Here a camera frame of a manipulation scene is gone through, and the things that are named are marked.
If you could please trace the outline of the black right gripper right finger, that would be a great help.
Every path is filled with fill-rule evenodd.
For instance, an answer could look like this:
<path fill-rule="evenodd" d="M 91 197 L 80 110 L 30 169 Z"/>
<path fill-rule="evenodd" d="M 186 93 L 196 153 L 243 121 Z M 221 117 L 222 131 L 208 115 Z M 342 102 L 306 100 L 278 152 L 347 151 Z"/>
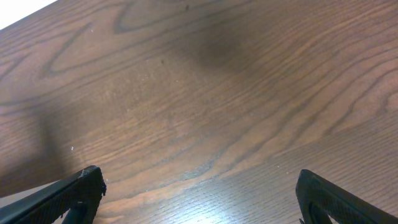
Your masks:
<path fill-rule="evenodd" d="M 301 224 L 397 223 L 397 217 L 367 203 L 316 173 L 300 171 L 295 187 Z"/>

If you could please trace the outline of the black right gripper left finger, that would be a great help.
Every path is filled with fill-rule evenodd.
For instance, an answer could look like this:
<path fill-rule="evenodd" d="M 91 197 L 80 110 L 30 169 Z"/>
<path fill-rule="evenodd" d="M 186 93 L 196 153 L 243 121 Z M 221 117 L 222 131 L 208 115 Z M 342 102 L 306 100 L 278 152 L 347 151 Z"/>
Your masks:
<path fill-rule="evenodd" d="M 1 223 L 92 223 L 105 193 L 101 169 L 89 166 L 1 208 Z"/>

